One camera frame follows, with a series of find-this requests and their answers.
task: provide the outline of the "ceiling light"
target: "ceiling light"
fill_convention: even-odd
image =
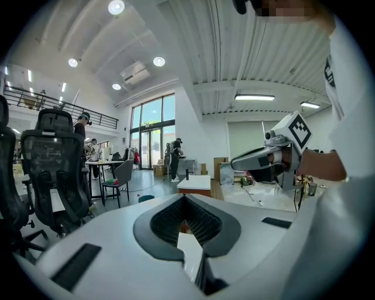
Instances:
[[[165,64],[165,59],[163,57],[158,56],[154,58],[154,65],[156,67],[162,67],[164,66],[164,64]]]
[[[236,95],[235,100],[261,100],[261,101],[272,101],[275,96],[266,95]]]
[[[113,0],[109,6],[108,10],[112,15],[118,15],[125,9],[125,4],[121,0]]]
[[[112,88],[118,91],[121,88],[121,86],[117,83],[114,83],[112,84]]]
[[[308,102],[301,102],[301,106],[311,107],[311,108],[319,108],[320,105]]]
[[[69,64],[69,66],[75,68],[78,65],[78,61],[76,59],[70,59],[70,60],[68,60],[68,64]]]

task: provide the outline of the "chair headrest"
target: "chair headrest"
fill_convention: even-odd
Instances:
[[[4,98],[4,96],[0,95],[0,124],[6,126],[8,122],[9,122],[8,102],[6,102],[6,99]]]
[[[35,129],[73,132],[73,121],[71,115],[62,110],[41,110]]]

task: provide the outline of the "metal railing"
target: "metal railing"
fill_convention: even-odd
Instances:
[[[30,110],[39,111],[45,108],[54,108],[57,110],[66,111],[71,115],[73,122],[75,122],[75,120],[77,120],[78,117],[85,111],[90,114],[90,121],[92,121],[93,124],[117,129],[118,119],[116,118],[64,101],[59,101],[58,99],[51,98],[43,94],[31,93],[30,91],[22,88],[5,86],[4,97],[9,105],[25,107]]]

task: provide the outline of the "recessed light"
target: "recessed light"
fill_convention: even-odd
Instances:
[[[301,102],[301,106],[306,106],[310,108],[319,108],[320,105],[314,104],[314,103],[308,103],[308,102]]]
[[[158,56],[154,58],[154,65],[156,67],[162,67],[164,66],[164,64],[165,64],[165,59],[163,57]]]
[[[75,68],[78,65],[78,61],[76,59],[69,59],[68,64],[69,64],[69,66]]]
[[[118,15],[125,9],[125,4],[121,0],[113,0],[109,6],[108,10],[112,15]]]
[[[114,89],[114,90],[119,90],[120,88],[121,88],[121,86],[119,85],[119,84],[117,84],[117,83],[114,83],[114,84],[112,84],[112,88]]]
[[[235,100],[259,100],[259,101],[272,101],[275,96],[267,95],[236,95]]]

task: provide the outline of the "trash bin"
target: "trash bin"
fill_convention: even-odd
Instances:
[[[155,196],[152,196],[152,195],[143,195],[141,197],[138,198],[138,203],[141,203],[141,202],[144,202],[144,201],[147,201],[147,200],[151,200],[155,198]]]
[[[315,196],[316,187],[316,183],[309,183],[309,196]]]

